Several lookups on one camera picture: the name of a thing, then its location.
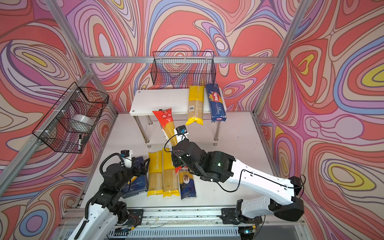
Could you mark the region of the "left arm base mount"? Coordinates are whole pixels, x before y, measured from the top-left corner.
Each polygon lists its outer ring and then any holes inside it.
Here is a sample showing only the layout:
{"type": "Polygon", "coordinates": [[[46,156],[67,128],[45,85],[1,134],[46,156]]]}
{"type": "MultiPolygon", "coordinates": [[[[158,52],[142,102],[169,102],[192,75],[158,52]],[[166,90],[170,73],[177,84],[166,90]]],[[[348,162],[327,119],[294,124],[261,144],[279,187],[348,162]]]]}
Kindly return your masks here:
{"type": "Polygon", "coordinates": [[[116,232],[130,232],[140,226],[143,221],[143,209],[128,209],[128,216],[122,224],[118,224],[119,228],[116,232]]]}

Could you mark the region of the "black marker pen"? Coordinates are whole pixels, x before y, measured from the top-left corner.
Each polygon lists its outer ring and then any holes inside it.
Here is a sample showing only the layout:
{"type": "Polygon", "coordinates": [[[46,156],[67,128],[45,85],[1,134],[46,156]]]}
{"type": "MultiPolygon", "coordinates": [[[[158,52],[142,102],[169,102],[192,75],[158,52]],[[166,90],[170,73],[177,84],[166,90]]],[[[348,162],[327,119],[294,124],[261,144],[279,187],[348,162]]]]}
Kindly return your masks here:
{"type": "Polygon", "coordinates": [[[79,139],[78,139],[78,151],[79,152],[82,151],[82,135],[81,134],[79,135],[79,139]]]}

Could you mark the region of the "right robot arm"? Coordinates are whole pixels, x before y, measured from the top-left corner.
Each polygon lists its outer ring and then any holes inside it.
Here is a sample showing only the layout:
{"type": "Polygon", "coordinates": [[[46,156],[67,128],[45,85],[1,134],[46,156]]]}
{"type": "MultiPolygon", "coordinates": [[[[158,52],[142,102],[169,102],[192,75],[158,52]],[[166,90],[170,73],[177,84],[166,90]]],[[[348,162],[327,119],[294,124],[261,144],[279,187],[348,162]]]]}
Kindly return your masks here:
{"type": "Polygon", "coordinates": [[[183,139],[171,149],[177,171],[186,167],[202,181],[236,184],[261,194],[253,200],[237,200],[234,209],[222,209],[224,224],[260,224],[262,216],[274,215],[297,222],[304,214],[304,202],[299,197],[304,183],[299,177],[278,178],[249,167],[235,157],[220,151],[205,152],[196,143],[183,139]]]}

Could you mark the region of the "blue Barilla pasta box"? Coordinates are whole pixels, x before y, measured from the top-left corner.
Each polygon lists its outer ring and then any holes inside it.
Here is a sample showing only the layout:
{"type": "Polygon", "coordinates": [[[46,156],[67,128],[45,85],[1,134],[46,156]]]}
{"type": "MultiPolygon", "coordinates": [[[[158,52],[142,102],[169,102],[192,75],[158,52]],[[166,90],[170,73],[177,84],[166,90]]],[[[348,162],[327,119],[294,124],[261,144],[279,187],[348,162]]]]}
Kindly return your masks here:
{"type": "Polygon", "coordinates": [[[131,178],[131,181],[123,187],[123,199],[148,191],[148,166],[148,161],[144,160],[143,157],[132,158],[132,169],[135,175],[131,178]]]}

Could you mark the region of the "clear blue Ankara spaghetti bag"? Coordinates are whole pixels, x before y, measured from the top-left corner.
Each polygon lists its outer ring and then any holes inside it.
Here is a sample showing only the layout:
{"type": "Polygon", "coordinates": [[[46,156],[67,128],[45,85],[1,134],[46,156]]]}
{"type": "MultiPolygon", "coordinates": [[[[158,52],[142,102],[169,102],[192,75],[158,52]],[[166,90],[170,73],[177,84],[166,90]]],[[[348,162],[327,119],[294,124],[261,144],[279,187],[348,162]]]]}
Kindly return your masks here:
{"type": "Polygon", "coordinates": [[[181,169],[178,174],[181,199],[196,198],[197,193],[193,175],[187,169],[181,169]]]}

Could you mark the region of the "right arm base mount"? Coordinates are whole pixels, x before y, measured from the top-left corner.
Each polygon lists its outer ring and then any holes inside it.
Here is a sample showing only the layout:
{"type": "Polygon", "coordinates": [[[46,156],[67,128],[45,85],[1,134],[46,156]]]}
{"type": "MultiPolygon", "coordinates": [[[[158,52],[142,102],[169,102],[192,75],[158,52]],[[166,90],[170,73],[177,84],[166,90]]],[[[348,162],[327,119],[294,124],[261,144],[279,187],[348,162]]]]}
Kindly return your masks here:
{"type": "Polygon", "coordinates": [[[231,225],[252,224],[258,226],[263,222],[263,218],[261,216],[256,216],[251,219],[242,215],[241,211],[236,210],[236,208],[222,208],[219,218],[224,224],[231,225]]]}

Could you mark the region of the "yellow pastatime bag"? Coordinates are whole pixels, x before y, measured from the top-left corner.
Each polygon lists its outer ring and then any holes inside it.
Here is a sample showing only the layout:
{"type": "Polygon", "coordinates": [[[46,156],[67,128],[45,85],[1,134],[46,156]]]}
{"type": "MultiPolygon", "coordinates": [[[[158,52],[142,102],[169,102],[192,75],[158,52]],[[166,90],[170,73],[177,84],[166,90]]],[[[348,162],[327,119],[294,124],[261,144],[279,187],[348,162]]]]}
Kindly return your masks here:
{"type": "Polygon", "coordinates": [[[149,187],[147,196],[163,194],[163,151],[149,153],[149,187]]]}
{"type": "Polygon", "coordinates": [[[163,197],[179,196],[179,179],[175,172],[172,154],[163,149],[163,197]]]}

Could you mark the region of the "white two-tier shelf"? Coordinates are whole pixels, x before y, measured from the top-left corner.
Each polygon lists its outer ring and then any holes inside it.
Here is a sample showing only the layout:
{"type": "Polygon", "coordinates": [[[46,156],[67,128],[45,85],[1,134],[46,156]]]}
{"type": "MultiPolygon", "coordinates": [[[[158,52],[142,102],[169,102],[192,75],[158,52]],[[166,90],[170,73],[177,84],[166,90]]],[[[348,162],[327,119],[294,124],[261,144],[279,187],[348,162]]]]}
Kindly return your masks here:
{"type": "MultiPolygon", "coordinates": [[[[144,144],[150,148],[153,145],[165,143],[166,135],[162,132],[159,121],[153,111],[172,109],[175,126],[184,125],[189,112],[188,89],[139,90],[134,97],[130,116],[136,121],[143,136],[144,144]]],[[[211,122],[210,98],[204,91],[204,124],[193,123],[187,126],[188,136],[193,142],[213,144],[219,142],[220,122],[211,122]]]]}

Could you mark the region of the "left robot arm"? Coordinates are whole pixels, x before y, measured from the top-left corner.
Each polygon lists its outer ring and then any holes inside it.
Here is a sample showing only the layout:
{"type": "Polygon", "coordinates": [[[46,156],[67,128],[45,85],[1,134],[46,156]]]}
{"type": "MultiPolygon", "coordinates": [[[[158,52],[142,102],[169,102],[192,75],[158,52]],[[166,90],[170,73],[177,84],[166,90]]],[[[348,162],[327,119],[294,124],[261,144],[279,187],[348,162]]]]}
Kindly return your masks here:
{"type": "Polygon", "coordinates": [[[123,187],[133,177],[144,176],[148,172],[148,159],[139,165],[128,168],[125,164],[112,164],[102,174],[103,183],[98,192],[86,203],[85,215],[69,237],[70,240],[103,240],[118,226],[118,233],[128,233],[142,223],[143,210],[127,209],[120,201],[123,187]]]}

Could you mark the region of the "yellow clear spaghetti bag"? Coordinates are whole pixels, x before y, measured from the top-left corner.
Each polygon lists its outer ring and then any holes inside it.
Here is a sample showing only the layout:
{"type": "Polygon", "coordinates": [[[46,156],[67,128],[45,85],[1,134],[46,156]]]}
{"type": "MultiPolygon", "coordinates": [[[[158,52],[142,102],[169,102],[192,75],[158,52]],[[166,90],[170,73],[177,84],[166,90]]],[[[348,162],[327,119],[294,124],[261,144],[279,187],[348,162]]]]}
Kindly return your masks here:
{"type": "Polygon", "coordinates": [[[204,87],[190,86],[189,88],[189,107],[188,120],[186,125],[197,123],[203,125],[203,107],[204,107],[204,87]]]}

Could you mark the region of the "blue Barilla spaghetti bag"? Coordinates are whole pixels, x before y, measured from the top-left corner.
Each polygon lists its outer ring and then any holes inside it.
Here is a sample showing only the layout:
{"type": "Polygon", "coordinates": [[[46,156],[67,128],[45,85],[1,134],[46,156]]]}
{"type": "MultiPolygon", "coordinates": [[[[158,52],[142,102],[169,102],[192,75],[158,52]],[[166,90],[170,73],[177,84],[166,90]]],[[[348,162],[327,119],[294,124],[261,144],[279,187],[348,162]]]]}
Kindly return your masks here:
{"type": "Polygon", "coordinates": [[[224,107],[224,100],[221,96],[219,85],[207,84],[206,92],[209,100],[212,122],[225,122],[227,119],[226,108],[224,107]]]}

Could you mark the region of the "red spaghetti bag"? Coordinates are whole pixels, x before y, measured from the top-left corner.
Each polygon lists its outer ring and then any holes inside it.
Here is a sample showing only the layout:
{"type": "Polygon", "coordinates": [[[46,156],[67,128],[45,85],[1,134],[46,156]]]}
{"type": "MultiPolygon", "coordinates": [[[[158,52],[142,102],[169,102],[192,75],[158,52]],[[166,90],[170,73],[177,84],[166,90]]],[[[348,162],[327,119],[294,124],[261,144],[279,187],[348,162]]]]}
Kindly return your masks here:
{"type": "Polygon", "coordinates": [[[164,136],[167,139],[164,148],[168,149],[168,152],[170,153],[178,143],[177,133],[175,132],[176,127],[174,124],[172,109],[153,111],[153,114],[159,121],[164,136]]]}

